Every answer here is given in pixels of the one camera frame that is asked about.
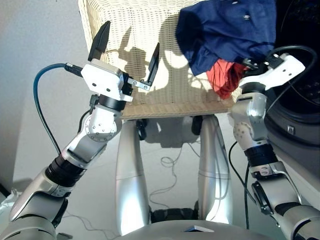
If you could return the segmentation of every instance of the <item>white wall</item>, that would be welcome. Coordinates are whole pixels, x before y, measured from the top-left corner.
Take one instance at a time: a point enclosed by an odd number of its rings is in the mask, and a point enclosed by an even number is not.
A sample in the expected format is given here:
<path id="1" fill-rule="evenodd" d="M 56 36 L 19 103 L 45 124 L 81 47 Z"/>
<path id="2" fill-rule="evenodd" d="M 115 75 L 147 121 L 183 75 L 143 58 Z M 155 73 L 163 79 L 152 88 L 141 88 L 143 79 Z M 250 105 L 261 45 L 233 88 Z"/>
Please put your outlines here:
<path id="1" fill-rule="evenodd" d="M 12 179 L 34 178 L 57 155 L 34 105 L 36 73 L 53 63 L 83 66 L 88 51 L 75 0 L 3 0 L 0 31 L 0 183 L 9 189 Z M 81 78 L 64 70 L 53 70 L 41 78 L 40 104 L 61 148 L 75 136 L 78 120 L 88 109 L 90 95 Z M 225 115 L 218 117 L 229 149 L 234 142 L 232 128 Z M 113 194 L 118 141 L 119 136 L 109 143 L 101 160 L 87 171 L 69 198 L 69 211 L 89 218 L 96 228 L 115 229 Z M 169 186 L 173 181 L 171 171 L 161 167 L 160 157 L 174 158 L 179 150 L 142 142 L 141 151 L 148 191 Z M 235 147 L 232 156 L 243 176 L 247 165 L 243 152 Z M 176 165 L 177 185 L 156 199 L 170 207 L 193 207 L 198 194 L 198 165 L 197 157 L 184 146 Z M 232 190 L 233 223 L 244 227 L 244 190 L 234 174 Z M 283 239 L 271 218 L 259 213 L 250 200 L 249 214 L 253 231 Z M 73 234 L 75 239 L 103 239 L 99 232 L 86 232 L 76 219 L 64 219 L 58 230 Z"/>

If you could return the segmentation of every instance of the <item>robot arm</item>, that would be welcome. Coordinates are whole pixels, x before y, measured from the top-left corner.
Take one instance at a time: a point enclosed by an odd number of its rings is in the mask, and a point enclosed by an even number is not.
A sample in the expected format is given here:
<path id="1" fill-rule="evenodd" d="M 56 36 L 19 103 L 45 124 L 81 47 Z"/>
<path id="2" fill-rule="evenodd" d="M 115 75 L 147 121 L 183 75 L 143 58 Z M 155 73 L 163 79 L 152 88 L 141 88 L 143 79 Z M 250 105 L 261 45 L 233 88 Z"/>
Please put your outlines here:
<path id="1" fill-rule="evenodd" d="M 233 134 L 247 156 L 252 177 L 256 179 L 252 190 L 260 211 L 272 216 L 289 240 L 320 239 L 320 211 L 302 205 L 295 184 L 269 144 L 264 123 L 267 102 L 264 90 L 278 86 L 279 80 L 281 85 L 284 84 L 305 68 L 287 54 L 274 58 L 281 58 L 281 63 L 274 69 L 241 80 L 244 94 L 237 98 L 229 114 Z"/>
<path id="2" fill-rule="evenodd" d="M 106 30 L 109 25 L 106 22 L 101 27 L 97 39 L 103 39 L 101 34 L 109 35 L 108 29 Z M 102 43 L 96 44 L 99 45 L 98 48 L 92 45 L 95 54 L 90 52 L 94 57 L 99 55 L 97 51 L 104 52 L 100 46 Z M 127 73 L 114 66 L 95 58 L 90 60 L 82 70 L 77 67 L 73 72 L 72 65 L 67 67 L 70 68 L 69 72 L 82 76 L 89 89 L 99 94 L 98 102 L 84 121 L 82 131 L 39 173 L 14 203 L 9 215 L 11 223 L 0 235 L 0 240 L 56 239 L 55 227 L 67 208 L 67 197 L 76 182 L 104 152 L 108 141 L 121 130 L 121 111 L 126 102 L 133 99 L 130 84 L 150 89 L 158 70 L 159 44 L 150 61 L 147 81 L 134 81 Z"/>

